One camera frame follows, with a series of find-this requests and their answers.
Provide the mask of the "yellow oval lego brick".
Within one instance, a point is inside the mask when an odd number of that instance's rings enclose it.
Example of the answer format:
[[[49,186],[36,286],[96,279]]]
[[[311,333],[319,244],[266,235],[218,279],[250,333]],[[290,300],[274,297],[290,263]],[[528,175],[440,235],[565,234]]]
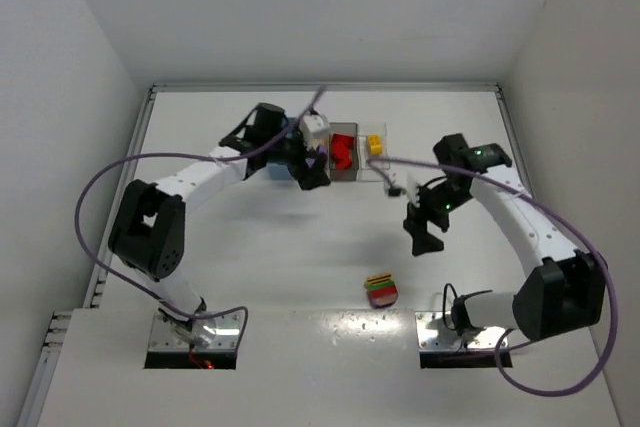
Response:
[[[370,156],[381,156],[384,152],[384,145],[379,135],[368,135],[366,145]]]

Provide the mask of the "clear container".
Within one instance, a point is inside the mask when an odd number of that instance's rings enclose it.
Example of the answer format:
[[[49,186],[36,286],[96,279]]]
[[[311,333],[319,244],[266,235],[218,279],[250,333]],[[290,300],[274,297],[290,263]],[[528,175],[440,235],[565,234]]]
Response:
[[[367,163],[387,155],[387,129],[385,123],[357,124],[357,154],[359,167],[356,180],[381,182],[383,178]]]

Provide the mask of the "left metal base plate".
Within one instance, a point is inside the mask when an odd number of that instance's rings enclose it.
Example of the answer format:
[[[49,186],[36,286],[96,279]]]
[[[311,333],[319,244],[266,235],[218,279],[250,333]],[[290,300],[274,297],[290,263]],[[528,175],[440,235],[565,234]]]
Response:
[[[243,315],[233,313],[194,321],[191,329],[157,313],[152,321],[148,351],[153,353],[231,353],[239,345]]]

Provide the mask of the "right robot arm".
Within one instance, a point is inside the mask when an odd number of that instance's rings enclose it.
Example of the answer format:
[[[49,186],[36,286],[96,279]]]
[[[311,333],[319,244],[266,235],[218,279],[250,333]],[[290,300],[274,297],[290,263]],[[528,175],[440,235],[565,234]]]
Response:
[[[485,290],[456,298],[450,314],[454,330],[464,334],[496,326],[540,341],[598,323],[605,279],[594,255],[526,202],[528,192],[507,153],[497,144],[471,147],[462,134],[443,137],[433,152],[450,169],[435,187],[410,182],[407,188],[403,228],[412,238],[413,256],[443,251],[443,241],[428,226],[447,231],[450,213],[476,200],[509,241],[525,275],[515,293]]]

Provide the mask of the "red arched lego brick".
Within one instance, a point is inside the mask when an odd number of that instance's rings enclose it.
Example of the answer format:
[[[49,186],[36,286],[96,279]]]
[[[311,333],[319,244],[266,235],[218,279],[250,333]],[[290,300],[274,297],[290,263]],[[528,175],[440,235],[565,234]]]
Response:
[[[333,134],[331,137],[331,150],[348,150],[352,151],[354,148],[355,138],[353,136],[344,134]]]

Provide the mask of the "grey translucent container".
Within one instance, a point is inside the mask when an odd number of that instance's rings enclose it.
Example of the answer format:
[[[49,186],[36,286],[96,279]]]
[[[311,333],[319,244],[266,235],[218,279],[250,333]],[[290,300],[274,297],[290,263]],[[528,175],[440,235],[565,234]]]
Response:
[[[333,134],[344,134],[355,138],[354,148],[352,151],[345,149],[332,151],[331,137]],[[352,168],[350,170],[336,170],[335,157],[346,156],[350,154],[352,157]],[[332,182],[353,182],[356,181],[357,170],[359,167],[357,154],[357,124],[351,122],[332,122],[330,124],[329,135],[329,174]]]

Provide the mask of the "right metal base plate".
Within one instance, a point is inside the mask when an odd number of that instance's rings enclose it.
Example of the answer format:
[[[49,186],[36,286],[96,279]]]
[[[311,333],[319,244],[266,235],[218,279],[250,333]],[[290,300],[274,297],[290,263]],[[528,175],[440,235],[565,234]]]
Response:
[[[415,313],[416,333],[420,353],[458,354],[491,351],[504,334],[502,327],[485,327],[459,336],[445,322],[448,316],[441,312]]]

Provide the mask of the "metal base plate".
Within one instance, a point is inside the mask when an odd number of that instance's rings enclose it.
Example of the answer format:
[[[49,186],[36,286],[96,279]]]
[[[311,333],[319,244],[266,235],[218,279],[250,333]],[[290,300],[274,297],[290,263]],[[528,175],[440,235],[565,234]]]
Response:
[[[416,333],[420,353],[458,354],[491,351],[504,334],[502,327],[485,327],[459,336],[445,322],[448,316],[441,312],[415,313]]]
[[[194,321],[191,329],[157,313],[152,321],[148,351],[153,353],[231,353],[239,345],[243,315],[233,313]]]

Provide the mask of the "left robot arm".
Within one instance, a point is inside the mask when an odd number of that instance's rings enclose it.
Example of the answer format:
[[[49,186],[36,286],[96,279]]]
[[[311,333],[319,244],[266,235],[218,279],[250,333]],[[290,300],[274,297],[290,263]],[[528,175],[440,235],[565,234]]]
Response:
[[[109,235],[109,250],[143,279],[167,320],[190,330],[207,306],[179,271],[188,215],[270,164],[285,167],[303,190],[329,185],[328,153],[321,144],[329,133],[329,121],[315,109],[291,119],[281,107],[257,104],[207,160],[154,182],[131,181]]]

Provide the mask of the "striped lego block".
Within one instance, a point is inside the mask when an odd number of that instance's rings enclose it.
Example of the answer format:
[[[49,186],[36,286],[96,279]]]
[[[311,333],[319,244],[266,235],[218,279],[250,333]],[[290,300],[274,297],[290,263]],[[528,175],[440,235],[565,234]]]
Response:
[[[364,282],[367,299],[372,308],[383,309],[396,303],[398,289],[390,273],[368,277]]]

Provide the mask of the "blue container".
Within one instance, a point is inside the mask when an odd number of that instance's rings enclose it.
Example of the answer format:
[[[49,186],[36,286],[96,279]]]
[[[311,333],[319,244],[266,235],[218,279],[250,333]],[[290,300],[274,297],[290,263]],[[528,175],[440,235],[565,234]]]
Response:
[[[269,163],[266,170],[268,177],[273,181],[291,181],[293,179],[285,164]]]

